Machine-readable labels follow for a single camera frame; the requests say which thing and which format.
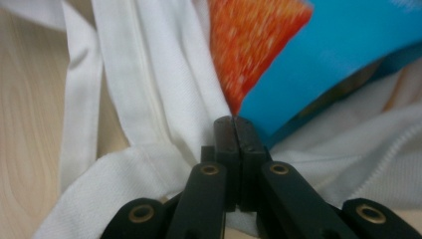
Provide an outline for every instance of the white strap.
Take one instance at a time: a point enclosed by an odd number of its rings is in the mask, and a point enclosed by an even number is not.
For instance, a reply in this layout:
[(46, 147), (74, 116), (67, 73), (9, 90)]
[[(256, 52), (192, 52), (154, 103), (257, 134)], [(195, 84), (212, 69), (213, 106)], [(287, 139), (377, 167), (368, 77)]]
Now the white strap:
[(0, 8), (43, 26), (66, 31), (61, 0), (0, 0)]
[(96, 31), (63, 2), (71, 62), (65, 91), (65, 119), (60, 158), (64, 191), (97, 158), (103, 60)]

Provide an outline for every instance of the wooden surface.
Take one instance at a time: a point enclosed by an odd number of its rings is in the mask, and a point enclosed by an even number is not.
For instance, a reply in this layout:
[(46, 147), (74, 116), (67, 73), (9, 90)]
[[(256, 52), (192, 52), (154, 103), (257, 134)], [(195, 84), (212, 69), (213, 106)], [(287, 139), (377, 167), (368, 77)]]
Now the wooden surface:
[[(0, 10), (0, 238), (30, 238), (58, 198), (65, 33)], [(127, 146), (103, 91), (99, 153)], [(421, 211), (399, 212), (422, 231)], [(228, 230), (226, 238), (251, 238)]]

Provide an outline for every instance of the blue surface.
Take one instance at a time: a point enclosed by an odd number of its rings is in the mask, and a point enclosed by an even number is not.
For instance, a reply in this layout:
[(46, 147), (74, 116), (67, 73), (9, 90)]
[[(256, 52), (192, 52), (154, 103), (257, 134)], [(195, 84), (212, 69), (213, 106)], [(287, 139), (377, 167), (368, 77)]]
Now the blue surface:
[[(408, 2), (419, 5), (411, 10), (397, 0), (311, 1), (311, 20), (247, 94), (239, 115), (272, 146), (308, 119), (289, 120), (354, 72), (386, 56), (390, 65), (395, 56), (401, 59), (397, 69), (422, 56), (422, 4)], [(399, 54), (407, 47), (420, 51)]]

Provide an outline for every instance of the circular hole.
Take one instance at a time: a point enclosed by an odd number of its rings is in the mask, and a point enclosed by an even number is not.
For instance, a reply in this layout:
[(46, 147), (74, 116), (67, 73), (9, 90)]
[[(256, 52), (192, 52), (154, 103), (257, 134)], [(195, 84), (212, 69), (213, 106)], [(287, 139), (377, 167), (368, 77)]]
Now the circular hole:
[(284, 175), (289, 172), (289, 169), (282, 164), (273, 164), (271, 165), (270, 170), (279, 175)]
[(154, 215), (154, 209), (149, 204), (133, 207), (129, 212), (129, 220), (133, 223), (146, 222)]
[(214, 165), (205, 165), (201, 167), (202, 173), (206, 175), (214, 175), (219, 172), (218, 167)]
[(321, 231), (320, 235), (324, 239), (340, 239), (340, 235), (334, 230), (331, 229), (324, 229)]
[(382, 224), (387, 221), (387, 218), (381, 211), (366, 204), (357, 206), (356, 212), (361, 218), (374, 224)]

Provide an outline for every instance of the metal grommet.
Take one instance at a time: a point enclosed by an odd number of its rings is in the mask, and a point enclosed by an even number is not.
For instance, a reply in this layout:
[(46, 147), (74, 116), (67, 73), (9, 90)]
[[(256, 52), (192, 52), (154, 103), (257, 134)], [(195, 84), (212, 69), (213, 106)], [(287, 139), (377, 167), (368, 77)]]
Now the metal grommet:
[(214, 175), (217, 174), (220, 170), (217, 166), (214, 165), (204, 165), (201, 167), (201, 172), (205, 175)]
[(383, 224), (387, 221), (384, 213), (367, 204), (357, 206), (356, 212), (361, 218), (374, 224)]
[(270, 170), (278, 175), (289, 173), (289, 168), (282, 164), (273, 164), (271, 165)]
[(133, 223), (146, 222), (154, 216), (154, 208), (149, 204), (133, 207), (129, 212), (129, 220)]

